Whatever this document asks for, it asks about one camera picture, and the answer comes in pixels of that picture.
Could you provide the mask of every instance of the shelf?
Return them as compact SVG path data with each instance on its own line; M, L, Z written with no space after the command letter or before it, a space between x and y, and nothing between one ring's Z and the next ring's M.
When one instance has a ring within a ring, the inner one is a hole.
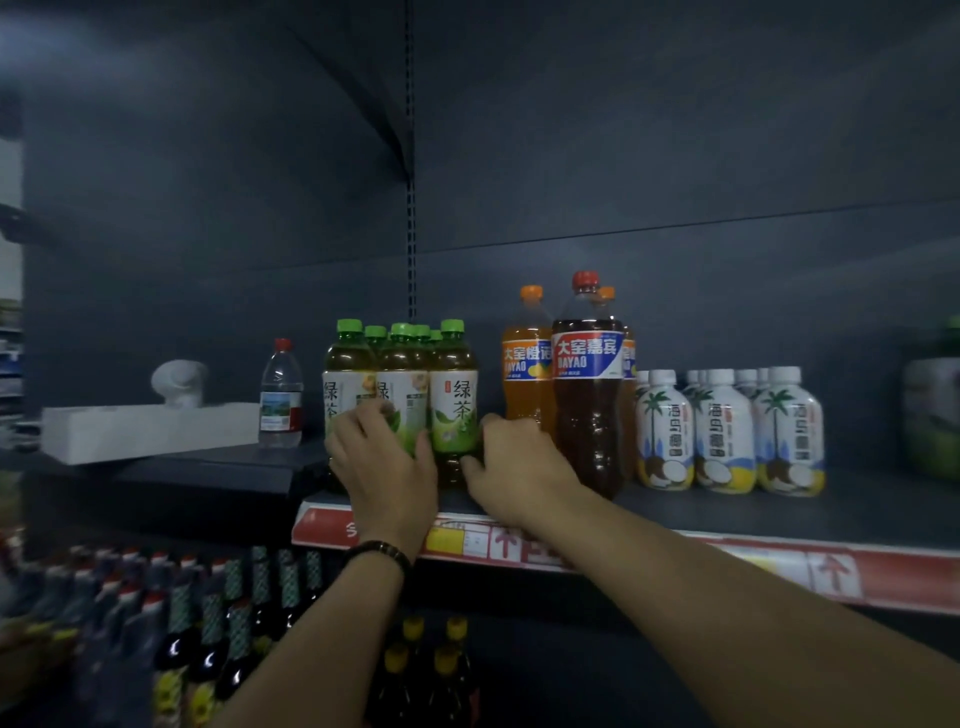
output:
M63 465L42 452L0 450L0 470L284 495L290 492L295 475L325 460L321 440L306 442L296 449L242 445L83 466Z
M960 615L960 485L836 469L816 498L720 496L696 488L657 493L631 485L616 502L838 601ZM355 545L348 500L327 493L306 499L292 541ZM463 493L442 494L423 556L573 572L550 548L498 524Z

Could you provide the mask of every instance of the orange soda bottle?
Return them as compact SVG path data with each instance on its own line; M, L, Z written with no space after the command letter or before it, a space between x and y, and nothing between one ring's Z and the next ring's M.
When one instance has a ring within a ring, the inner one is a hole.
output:
M604 301L616 301L616 289L602 286L597 293ZM634 330L623 325L623 382L616 398L616 415L620 421L620 471L630 480L636 466L636 340Z
M507 419L532 417L554 436L557 404L553 394L553 319L543 308L543 288L520 289L522 308L503 332L503 394Z

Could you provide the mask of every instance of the red arrow sign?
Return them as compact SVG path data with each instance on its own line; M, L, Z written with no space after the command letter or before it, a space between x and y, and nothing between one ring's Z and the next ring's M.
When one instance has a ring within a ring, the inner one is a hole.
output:
M817 567L817 571L822 573L828 573L830 575L830 582L833 586L833 590L838 594L840 592L840 574L847 575L850 573L850 570L847 569L840 561L840 559L835 556L827 554L824 557L824 563Z
M496 534L496 538L493 539L495 544L503 544L503 558L507 558L507 554L510 551L510 546L516 544L516 536L514 536L510 531L500 531Z

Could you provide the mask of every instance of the left hand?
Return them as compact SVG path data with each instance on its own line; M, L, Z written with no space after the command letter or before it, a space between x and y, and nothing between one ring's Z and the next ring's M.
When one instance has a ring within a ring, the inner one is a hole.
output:
M437 517L437 466L426 430L416 458L400 446L384 400L366 400L337 415L327 429L330 469L350 496L360 542L385 541L413 563Z

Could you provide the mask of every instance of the water bottle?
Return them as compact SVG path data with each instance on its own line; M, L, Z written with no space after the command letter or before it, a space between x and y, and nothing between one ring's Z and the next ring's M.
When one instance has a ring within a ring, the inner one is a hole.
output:
M260 447L295 448L303 427L303 374L290 339L276 339L260 385Z

